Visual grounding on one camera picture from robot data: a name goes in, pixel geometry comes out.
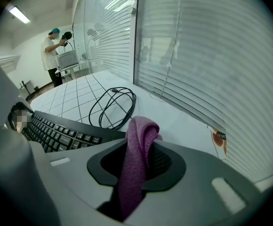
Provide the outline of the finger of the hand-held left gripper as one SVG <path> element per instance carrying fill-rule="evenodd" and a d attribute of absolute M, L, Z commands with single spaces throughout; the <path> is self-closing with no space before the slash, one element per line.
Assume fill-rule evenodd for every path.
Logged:
<path fill-rule="evenodd" d="M 11 108 L 10 113 L 15 113 L 16 111 L 28 111 L 31 114 L 34 113 L 28 102 L 22 97 L 17 98 L 16 102 Z"/>
<path fill-rule="evenodd" d="M 8 114 L 5 125 L 8 129 L 17 131 L 17 114 L 15 112 Z"/>

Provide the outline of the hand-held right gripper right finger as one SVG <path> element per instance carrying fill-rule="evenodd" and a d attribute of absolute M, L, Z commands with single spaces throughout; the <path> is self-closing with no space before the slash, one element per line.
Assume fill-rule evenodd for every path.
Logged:
<path fill-rule="evenodd" d="M 171 166 L 144 183 L 145 198 L 126 219 L 130 226 L 242 226 L 267 201 L 246 177 L 216 157 L 157 140 Z"/>

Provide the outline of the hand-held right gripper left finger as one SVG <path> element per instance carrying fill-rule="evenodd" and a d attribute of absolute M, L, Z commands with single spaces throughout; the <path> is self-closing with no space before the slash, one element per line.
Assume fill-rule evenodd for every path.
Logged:
<path fill-rule="evenodd" d="M 112 188 L 96 182 L 88 172 L 87 162 L 93 155 L 125 142 L 117 139 L 56 153 L 45 153 L 41 144 L 29 143 L 41 181 L 57 211 L 54 221 L 58 226 L 122 225 L 96 210 L 110 199 Z"/>

